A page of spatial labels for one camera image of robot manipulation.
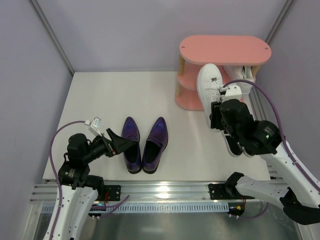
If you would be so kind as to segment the white sneaker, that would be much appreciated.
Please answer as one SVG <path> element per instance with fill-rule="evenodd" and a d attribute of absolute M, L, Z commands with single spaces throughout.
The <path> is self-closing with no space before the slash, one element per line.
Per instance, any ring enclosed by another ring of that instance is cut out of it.
<path fill-rule="evenodd" d="M 222 96 L 219 91 L 222 86 L 223 77 L 219 68 L 213 63 L 205 64 L 197 75 L 196 87 L 204 109 L 205 121 L 209 128 L 211 128 L 211 103 L 222 102 Z"/>
<path fill-rule="evenodd" d="M 247 80 L 255 83 L 256 79 L 253 76 L 252 69 L 250 66 L 232 66 L 232 65 L 224 65 L 224 71 L 230 77 L 231 81 L 234 80 Z M 237 85 L 240 87 L 243 95 L 249 95 L 252 85 L 248 83 L 238 82 Z"/>

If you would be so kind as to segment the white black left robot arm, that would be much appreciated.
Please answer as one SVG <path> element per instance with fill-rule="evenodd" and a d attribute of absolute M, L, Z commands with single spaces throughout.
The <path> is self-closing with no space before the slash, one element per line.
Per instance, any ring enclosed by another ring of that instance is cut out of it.
<path fill-rule="evenodd" d="M 106 192 L 104 179 L 91 175 L 89 164 L 106 156 L 119 155 L 135 142 L 116 135 L 111 129 L 92 142 L 83 133 L 68 139 L 67 152 L 57 178 L 57 197 L 45 240 L 77 240 L 94 202 Z"/>

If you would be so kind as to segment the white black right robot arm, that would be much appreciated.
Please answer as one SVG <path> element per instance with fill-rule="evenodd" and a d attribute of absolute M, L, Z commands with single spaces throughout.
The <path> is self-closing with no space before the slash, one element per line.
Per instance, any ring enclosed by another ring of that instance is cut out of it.
<path fill-rule="evenodd" d="M 234 172 L 224 183 L 230 197 L 253 197 L 282 209 L 301 225 L 320 222 L 320 182 L 302 162 L 270 121 L 255 120 L 247 105 L 237 99 L 212 102 L 210 128 L 226 132 L 245 153 L 268 161 L 286 182 L 286 187 L 254 180 Z"/>

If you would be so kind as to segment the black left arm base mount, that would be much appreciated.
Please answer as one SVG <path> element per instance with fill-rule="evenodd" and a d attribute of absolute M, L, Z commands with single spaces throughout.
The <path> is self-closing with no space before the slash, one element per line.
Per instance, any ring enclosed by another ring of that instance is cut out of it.
<path fill-rule="evenodd" d="M 120 185 L 105 185 L 98 190 L 97 200 L 99 202 L 108 201 L 120 201 L 121 198 L 121 186 Z"/>

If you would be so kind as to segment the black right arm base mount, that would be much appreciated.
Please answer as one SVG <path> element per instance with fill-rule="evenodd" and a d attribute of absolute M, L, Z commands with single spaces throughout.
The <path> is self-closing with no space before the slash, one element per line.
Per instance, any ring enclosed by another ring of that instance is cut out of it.
<path fill-rule="evenodd" d="M 241 195 L 234 186 L 225 183 L 208 184 L 208 192 L 211 200 L 239 200 Z"/>

